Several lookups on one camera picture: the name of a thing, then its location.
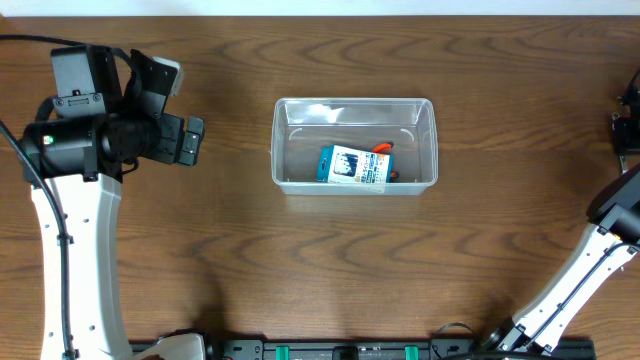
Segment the clear plastic container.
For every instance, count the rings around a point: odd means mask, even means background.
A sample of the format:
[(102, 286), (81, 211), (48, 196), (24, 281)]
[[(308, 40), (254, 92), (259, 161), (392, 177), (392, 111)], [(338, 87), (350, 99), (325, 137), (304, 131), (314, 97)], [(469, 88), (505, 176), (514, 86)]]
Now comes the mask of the clear plastic container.
[[(393, 142), (396, 180), (316, 180), (323, 147), (371, 151)], [(274, 108), (272, 180), (288, 195), (420, 195), (439, 175), (435, 111), (425, 98), (281, 98)]]

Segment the red handled pliers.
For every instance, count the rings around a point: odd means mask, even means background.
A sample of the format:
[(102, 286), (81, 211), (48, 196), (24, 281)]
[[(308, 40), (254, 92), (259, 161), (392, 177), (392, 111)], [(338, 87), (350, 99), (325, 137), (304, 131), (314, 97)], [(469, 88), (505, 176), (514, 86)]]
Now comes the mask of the red handled pliers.
[[(394, 147), (394, 143), (393, 142), (385, 142), (385, 143), (381, 143), (376, 145), (373, 149), (372, 152), (373, 153), (379, 153), (379, 154), (388, 154), (391, 149)], [(391, 171), (390, 172), (390, 179), (391, 180), (396, 180), (399, 177), (399, 173), (396, 171)]]

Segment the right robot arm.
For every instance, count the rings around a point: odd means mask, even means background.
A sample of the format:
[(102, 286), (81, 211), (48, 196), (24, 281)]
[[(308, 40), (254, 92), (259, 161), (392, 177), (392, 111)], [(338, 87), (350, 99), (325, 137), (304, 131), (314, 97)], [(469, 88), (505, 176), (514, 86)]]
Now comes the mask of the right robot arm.
[(639, 255), (639, 167), (626, 157), (639, 154), (639, 75), (618, 102), (626, 116), (612, 115), (614, 153), (621, 175), (586, 210), (587, 226), (568, 260), (545, 288), (481, 343), (482, 352), (550, 356), (569, 322), (598, 288)]

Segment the silver double-ended wrench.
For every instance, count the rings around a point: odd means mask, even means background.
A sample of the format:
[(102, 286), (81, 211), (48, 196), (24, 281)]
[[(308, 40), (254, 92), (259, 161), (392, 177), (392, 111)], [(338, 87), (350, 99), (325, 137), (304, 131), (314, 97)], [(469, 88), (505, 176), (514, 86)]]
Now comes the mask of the silver double-ended wrench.
[(620, 155), (618, 156), (618, 159), (619, 159), (621, 175), (624, 175), (628, 171), (626, 156)]

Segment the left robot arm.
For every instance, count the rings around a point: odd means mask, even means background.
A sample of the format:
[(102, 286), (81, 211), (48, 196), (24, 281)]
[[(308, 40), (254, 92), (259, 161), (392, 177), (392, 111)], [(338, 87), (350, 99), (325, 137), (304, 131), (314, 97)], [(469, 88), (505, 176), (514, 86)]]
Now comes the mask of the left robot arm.
[(19, 143), (43, 246), (45, 359), (131, 359), (116, 233), (124, 177), (141, 159), (196, 164), (204, 122), (166, 112), (182, 66), (138, 50), (52, 51), (57, 92)]

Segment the blue white cardboard box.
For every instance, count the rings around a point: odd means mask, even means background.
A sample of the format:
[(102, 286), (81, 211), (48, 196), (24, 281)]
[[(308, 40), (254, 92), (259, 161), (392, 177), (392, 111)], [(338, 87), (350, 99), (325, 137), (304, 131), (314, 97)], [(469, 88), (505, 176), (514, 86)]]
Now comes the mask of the blue white cardboard box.
[(337, 184), (389, 183), (395, 171), (394, 156), (352, 149), (339, 145), (323, 147), (316, 170), (316, 180)]

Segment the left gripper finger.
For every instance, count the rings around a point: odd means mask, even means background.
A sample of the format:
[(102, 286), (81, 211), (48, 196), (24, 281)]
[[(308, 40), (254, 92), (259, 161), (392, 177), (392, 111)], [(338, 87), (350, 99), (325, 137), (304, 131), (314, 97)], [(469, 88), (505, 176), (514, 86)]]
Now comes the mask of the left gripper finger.
[(183, 137), (182, 146), (177, 162), (184, 166), (194, 166), (197, 163), (201, 136), (188, 132)]
[(187, 131), (192, 135), (203, 136), (205, 133), (204, 120), (195, 116), (190, 116), (187, 124)]

